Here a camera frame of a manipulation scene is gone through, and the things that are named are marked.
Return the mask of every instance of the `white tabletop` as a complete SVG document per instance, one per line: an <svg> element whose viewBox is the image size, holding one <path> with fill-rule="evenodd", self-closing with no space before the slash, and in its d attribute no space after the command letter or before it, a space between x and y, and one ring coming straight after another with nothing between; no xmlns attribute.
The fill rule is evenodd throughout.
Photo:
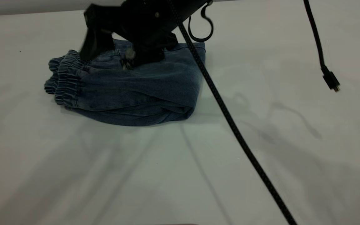
<svg viewBox="0 0 360 225"><path fill-rule="evenodd" d="M311 5L339 93L302 0L214 3L206 66L297 222L360 224L360 1ZM188 120L153 127L56 105L48 62L85 32L81 11L0 16L0 225L286 224L205 83Z"/></svg>

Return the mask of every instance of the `cable plug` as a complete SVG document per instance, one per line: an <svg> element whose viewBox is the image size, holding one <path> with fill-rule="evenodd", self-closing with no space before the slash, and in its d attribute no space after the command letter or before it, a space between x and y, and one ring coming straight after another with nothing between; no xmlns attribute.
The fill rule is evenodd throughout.
<svg viewBox="0 0 360 225"><path fill-rule="evenodd" d="M329 69L326 66L322 67L323 72L323 79L326 81L327 86L329 86L330 89L334 90L335 92L338 92L340 90L340 83L338 82L336 76L333 72L329 71Z"/></svg>

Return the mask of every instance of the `elastic cuff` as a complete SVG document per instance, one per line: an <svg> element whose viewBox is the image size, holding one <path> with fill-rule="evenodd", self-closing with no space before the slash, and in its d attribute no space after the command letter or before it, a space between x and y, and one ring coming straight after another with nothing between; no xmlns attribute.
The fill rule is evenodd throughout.
<svg viewBox="0 0 360 225"><path fill-rule="evenodd" d="M56 88L58 87L58 68L60 61L63 60L63 57L56 57L50 60L48 63L50 70L52 72L52 77L45 82L44 90L48 94L55 94Z"/></svg>
<svg viewBox="0 0 360 225"><path fill-rule="evenodd" d="M77 108L80 77L77 75L86 62L80 60L78 53L70 50L60 62L58 83L55 91L56 104Z"/></svg>

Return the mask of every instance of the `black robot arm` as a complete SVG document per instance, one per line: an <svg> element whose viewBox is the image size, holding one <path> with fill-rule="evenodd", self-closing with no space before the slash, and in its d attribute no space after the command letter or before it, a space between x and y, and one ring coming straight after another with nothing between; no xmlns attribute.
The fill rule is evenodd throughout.
<svg viewBox="0 0 360 225"><path fill-rule="evenodd" d="M204 4L212 3L211 0L172 1L181 21ZM166 0L127 0L121 6L91 4L84 17L88 30L80 51L82 60L92 60L104 51L114 50L112 33L133 43L121 60L124 69L163 60L164 48L171 49L178 44L176 35L172 33L177 24ZM194 40L205 41L206 38L194 37Z"/></svg>

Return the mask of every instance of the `denim pants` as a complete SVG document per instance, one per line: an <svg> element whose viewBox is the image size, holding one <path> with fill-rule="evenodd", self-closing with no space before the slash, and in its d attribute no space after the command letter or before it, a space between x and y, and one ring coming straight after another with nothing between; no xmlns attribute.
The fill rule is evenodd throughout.
<svg viewBox="0 0 360 225"><path fill-rule="evenodd" d="M205 61L205 44L194 43ZM50 60L52 77L44 89L67 110L104 123L147 126L187 119L194 111L202 75L186 44L165 50L165 59L123 70L120 55L131 46L115 40L116 50L91 61L76 51Z"/></svg>

